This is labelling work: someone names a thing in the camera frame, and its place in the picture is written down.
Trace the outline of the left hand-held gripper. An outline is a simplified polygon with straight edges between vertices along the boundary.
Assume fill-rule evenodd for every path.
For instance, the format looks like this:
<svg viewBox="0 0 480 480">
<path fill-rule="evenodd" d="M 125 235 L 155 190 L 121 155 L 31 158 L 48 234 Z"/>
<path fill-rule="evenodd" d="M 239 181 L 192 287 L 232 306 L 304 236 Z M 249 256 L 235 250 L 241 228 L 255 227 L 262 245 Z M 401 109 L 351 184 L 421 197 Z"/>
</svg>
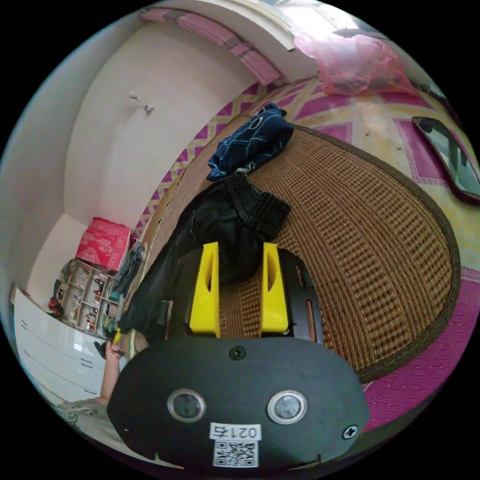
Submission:
<svg viewBox="0 0 480 480">
<path fill-rule="evenodd" d="M 116 328 L 114 331 L 112 331 L 112 343 L 113 344 L 118 344 L 119 341 L 121 340 L 121 337 L 122 337 L 122 332 L 121 332 L 120 328 Z M 94 342 L 94 346 L 95 346 L 98 354 L 101 357 L 105 357 L 106 342 L 107 341 L 104 341 L 102 343 L 99 343 L 97 341 Z M 126 353 L 122 349 L 121 349 L 121 351 L 123 352 L 122 357 L 125 357 Z"/>
</svg>

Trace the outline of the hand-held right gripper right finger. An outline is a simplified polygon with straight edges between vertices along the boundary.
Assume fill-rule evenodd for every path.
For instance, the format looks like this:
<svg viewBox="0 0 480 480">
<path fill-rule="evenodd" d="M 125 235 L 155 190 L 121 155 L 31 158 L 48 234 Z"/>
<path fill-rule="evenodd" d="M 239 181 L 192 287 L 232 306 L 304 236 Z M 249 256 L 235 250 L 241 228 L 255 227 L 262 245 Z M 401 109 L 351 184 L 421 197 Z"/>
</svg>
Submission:
<svg viewBox="0 0 480 480">
<path fill-rule="evenodd" d="M 265 242 L 262 257 L 260 335 L 283 335 L 288 329 L 289 317 L 279 249 L 276 244 Z"/>
</svg>

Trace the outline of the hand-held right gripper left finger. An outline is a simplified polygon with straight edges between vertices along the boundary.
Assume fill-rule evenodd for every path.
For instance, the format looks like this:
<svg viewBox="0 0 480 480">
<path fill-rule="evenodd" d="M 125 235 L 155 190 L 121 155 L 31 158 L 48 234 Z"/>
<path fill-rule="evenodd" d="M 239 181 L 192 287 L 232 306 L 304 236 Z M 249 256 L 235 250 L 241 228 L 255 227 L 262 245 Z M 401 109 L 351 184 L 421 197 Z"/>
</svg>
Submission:
<svg viewBox="0 0 480 480">
<path fill-rule="evenodd" d="M 189 328 L 193 334 L 220 336 L 219 244 L 203 245 L 196 276 Z"/>
</svg>

